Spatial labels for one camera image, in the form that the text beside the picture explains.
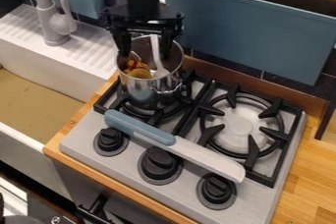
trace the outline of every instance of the stovetop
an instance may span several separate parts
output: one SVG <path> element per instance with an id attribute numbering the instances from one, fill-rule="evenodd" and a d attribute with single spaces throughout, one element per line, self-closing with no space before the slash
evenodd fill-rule
<path id="1" fill-rule="evenodd" d="M 218 193 L 218 184 L 204 196 L 202 187 L 209 172 L 186 160 L 181 161 L 181 168 L 171 181 L 155 184 L 148 180 L 141 164 L 151 146 L 134 138 L 114 156 L 99 154 L 93 140 L 108 128 L 102 115 L 108 109 L 120 110 L 242 163 L 247 177 L 241 184 L 227 184 L 231 203 L 219 204 L 220 207 L 209 203 L 212 193 Z M 306 113 L 283 99 L 255 94 L 238 84 L 222 84 L 188 70 L 179 102 L 164 110 L 135 108 L 119 82 L 115 82 L 97 101 L 94 111 L 88 112 L 64 138 L 60 149 L 196 221 L 261 224 L 271 219 L 305 121 Z"/>

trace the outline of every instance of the black burner grate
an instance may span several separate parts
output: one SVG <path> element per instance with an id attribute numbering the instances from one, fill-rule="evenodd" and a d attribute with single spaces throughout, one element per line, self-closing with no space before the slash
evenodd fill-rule
<path id="1" fill-rule="evenodd" d="M 203 83 L 203 87 L 197 96 L 192 99 L 192 84 L 194 81 Z M 217 89 L 228 91 L 225 94 L 211 98 Z M 111 105 L 106 106 L 105 104 L 114 94 L 118 94 L 117 98 L 111 103 Z M 224 130 L 225 125 L 221 124 L 208 128 L 205 126 L 206 118 L 209 115 L 225 117 L 224 112 L 215 107 L 216 103 L 227 100 L 230 107 L 235 109 L 241 102 L 239 99 L 240 97 L 252 100 L 254 97 L 256 97 L 254 102 L 259 102 L 263 105 L 263 107 L 266 108 L 258 115 L 258 117 L 260 119 L 274 118 L 276 120 L 278 130 L 264 127 L 259 128 L 262 133 L 273 140 L 273 143 L 270 144 L 267 148 L 259 149 L 253 136 L 249 135 L 247 139 L 249 143 L 249 153 L 236 153 L 224 149 L 215 142 L 214 137 Z M 181 137 L 185 137 L 195 125 L 196 120 L 199 119 L 201 136 L 197 141 L 198 144 L 240 160 L 240 162 L 246 168 L 248 178 L 271 188 L 274 186 L 277 180 L 282 164 L 286 157 L 287 150 L 290 146 L 291 140 L 294 136 L 296 128 L 298 127 L 303 112 L 301 108 L 287 104 L 285 101 L 283 101 L 283 99 L 269 98 L 254 92 L 250 92 L 241 88 L 239 84 L 228 85 L 216 82 L 210 78 L 197 75 L 194 70 L 186 70 L 184 72 L 184 92 L 179 97 L 179 101 L 170 106 L 167 106 L 162 110 L 141 111 L 130 105 L 128 102 L 128 95 L 121 91 L 119 81 L 115 82 L 94 104 L 94 110 L 98 113 L 104 114 L 108 109 L 117 109 L 123 111 L 124 113 L 145 121 L 149 125 L 155 127 L 158 127 L 162 120 L 167 120 L 168 118 L 181 113 L 181 119 L 175 126 L 174 130 L 171 132 L 172 135 L 178 135 Z M 279 113 L 279 110 L 295 115 L 295 120 L 288 134 L 285 133 L 284 122 Z M 270 177 L 253 170 L 254 164 L 258 158 L 270 155 L 276 149 L 281 150 L 281 153 Z"/>

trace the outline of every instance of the faucet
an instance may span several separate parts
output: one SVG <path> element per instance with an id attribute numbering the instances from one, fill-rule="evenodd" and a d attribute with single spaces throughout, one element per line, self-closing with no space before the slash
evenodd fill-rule
<path id="1" fill-rule="evenodd" d="M 69 0 L 60 0 L 64 15 L 60 14 L 52 0 L 36 0 L 37 14 L 44 41 L 50 46 L 59 46 L 69 40 L 69 34 L 76 31 L 77 24 L 71 14 Z"/>

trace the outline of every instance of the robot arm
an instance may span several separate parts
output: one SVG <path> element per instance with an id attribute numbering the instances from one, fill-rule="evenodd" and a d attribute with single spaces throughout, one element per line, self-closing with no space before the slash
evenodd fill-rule
<path id="1" fill-rule="evenodd" d="M 174 38 L 183 31 L 183 15 L 159 0 L 127 0 L 126 5 L 108 8 L 105 17 L 120 54 L 125 57 L 132 48 L 132 32 L 161 35 L 161 52 L 168 55 Z"/>

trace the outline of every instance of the food in pot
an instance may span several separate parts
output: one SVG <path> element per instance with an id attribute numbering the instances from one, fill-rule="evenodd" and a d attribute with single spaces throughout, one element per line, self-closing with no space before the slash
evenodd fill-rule
<path id="1" fill-rule="evenodd" d="M 127 68 L 124 73 L 130 77 L 137 79 L 152 79 L 149 67 L 143 63 L 129 58 L 127 61 Z"/>

